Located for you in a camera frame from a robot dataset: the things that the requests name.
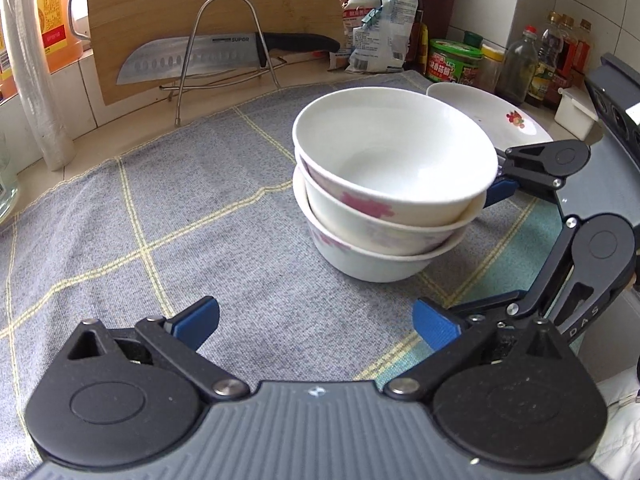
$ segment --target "barcode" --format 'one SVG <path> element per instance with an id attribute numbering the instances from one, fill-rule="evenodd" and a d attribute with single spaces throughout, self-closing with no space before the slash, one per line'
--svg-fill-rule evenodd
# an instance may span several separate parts
<path id="1" fill-rule="evenodd" d="M 353 67 L 356 70 L 363 70 L 364 72 L 367 71 L 367 67 L 369 66 L 369 61 L 367 61 L 366 59 L 357 59 L 355 63 L 353 63 Z"/>
<path id="2" fill-rule="evenodd" d="M 6 72 L 11 68 L 11 64 L 9 63 L 9 54 L 6 50 L 0 52 L 0 72 Z"/>

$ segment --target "white plastic box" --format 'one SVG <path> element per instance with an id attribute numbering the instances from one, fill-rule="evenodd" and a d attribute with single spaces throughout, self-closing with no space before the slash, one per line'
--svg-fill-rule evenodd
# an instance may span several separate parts
<path id="1" fill-rule="evenodd" d="M 560 88 L 560 106 L 556 112 L 556 123 L 564 126 L 580 140 L 586 139 L 598 120 L 596 110 L 588 94 L 577 88 Z"/>

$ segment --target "white pipe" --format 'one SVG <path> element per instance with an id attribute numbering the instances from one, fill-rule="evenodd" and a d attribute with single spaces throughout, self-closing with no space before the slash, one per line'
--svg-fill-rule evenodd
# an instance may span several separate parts
<path id="1" fill-rule="evenodd" d="M 15 85 L 31 132 L 51 171 L 76 156 L 55 100 L 40 36 L 36 0 L 0 0 L 2 29 Z"/>

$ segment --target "kitchen knife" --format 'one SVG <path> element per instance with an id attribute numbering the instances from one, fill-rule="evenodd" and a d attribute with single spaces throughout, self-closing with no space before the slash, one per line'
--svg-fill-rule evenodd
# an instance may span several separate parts
<path id="1" fill-rule="evenodd" d="M 267 50 L 286 52 L 337 52 L 340 43 L 319 34 L 287 34 L 265 32 Z M 118 85 L 179 78 L 182 60 L 187 51 L 188 37 L 150 41 L 137 48 L 127 58 L 118 74 Z M 257 32 L 251 34 L 216 34 L 196 36 L 187 75 L 203 75 L 235 68 L 265 67 L 268 52 L 264 51 Z"/>

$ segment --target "wooden cutting board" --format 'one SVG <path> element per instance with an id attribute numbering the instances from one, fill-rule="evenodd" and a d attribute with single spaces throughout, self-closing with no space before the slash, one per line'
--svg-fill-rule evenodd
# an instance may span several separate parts
<path id="1" fill-rule="evenodd" d="M 117 86 L 120 67 L 137 47 L 188 36 L 206 0 L 88 0 L 92 47 L 105 104 L 168 81 Z M 264 32 L 312 32 L 344 41 L 339 0 L 250 0 Z M 255 30 L 241 0 L 217 0 L 205 11 L 198 34 Z"/>

